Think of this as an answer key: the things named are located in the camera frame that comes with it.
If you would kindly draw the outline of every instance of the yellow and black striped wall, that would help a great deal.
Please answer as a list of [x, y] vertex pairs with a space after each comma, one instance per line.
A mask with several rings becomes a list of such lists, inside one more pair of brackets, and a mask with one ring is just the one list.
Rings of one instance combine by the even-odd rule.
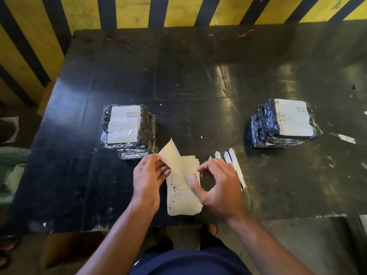
[[0, 0], [0, 105], [37, 106], [75, 30], [366, 18], [367, 0]]

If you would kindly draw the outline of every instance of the floor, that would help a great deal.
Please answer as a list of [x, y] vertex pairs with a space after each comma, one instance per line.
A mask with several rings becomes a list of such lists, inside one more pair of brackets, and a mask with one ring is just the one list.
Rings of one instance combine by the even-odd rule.
[[[343, 217], [273, 220], [262, 224], [316, 275], [358, 274], [356, 250]], [[199, 248], [198, 226], [168, 227], [167, 231], [175, 248]], [[219, 224], [218, 237], [241, 257], [253, 274], [259, 274], [237, 236], [226, 224]], [[44, 240], [44, 235], [25, 237], [21, 245], [12, 251], [12, 264], [2, 274], [73, 275], [82, 266], [83, 263], [73, 263], [42, 270], [40, 258]], [[154, 245], [154, 240], [148, 233], [141, 251], [151, 245]]]

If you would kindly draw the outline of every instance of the right hand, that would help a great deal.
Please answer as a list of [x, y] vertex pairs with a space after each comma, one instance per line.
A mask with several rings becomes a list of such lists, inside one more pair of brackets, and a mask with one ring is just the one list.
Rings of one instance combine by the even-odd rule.
[[207, 192], [199, 185], [196, 176], [191, 175], [190, 188], [201, 204], [226, 222], [249, 216], [242, 201], [241, 182], [232, 164], [214, 158], [200, 165], [197, 170], [215, 179], [215, 186]]

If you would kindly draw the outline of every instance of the person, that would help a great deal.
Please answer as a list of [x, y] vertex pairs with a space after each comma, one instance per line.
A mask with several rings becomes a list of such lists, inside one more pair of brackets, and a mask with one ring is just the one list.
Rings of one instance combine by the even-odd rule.
[[[275, 240], [245, 209], [240, 180], [232, 164], [212, 159], [202, 164], [202, 176], [212, 176], [215, 186], [205, 191], [196, 177], [191, 190], [215, 216], [231, 227], [262, 275], [311, 274]], [[162, 234], [134, 264], [144, 236], [159, 208], [159, 187], [171, 173], [161, 157], [144, 157], [134, 169], [134, 194], [127, 209], [116, 221], [98, 249], [79, 270], [85, 274], [250, 274], [241, 259], [215, 237], [214, 225], [203, 226], [200, 251], [175, 250]]]

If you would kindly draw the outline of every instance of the package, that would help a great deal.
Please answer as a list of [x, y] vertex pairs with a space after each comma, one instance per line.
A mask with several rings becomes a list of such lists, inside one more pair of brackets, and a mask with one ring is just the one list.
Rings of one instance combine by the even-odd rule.
[[142, 158], [157, 152], [156, 118], [141, 105], [109, 105], [103, 111], [104, 148], [116, 150], [121, 159]]
[[322, 131], [311, 106], [299, 100], [269, 99], [251, 118], [254, 147], [286, 147], [315, 140]]

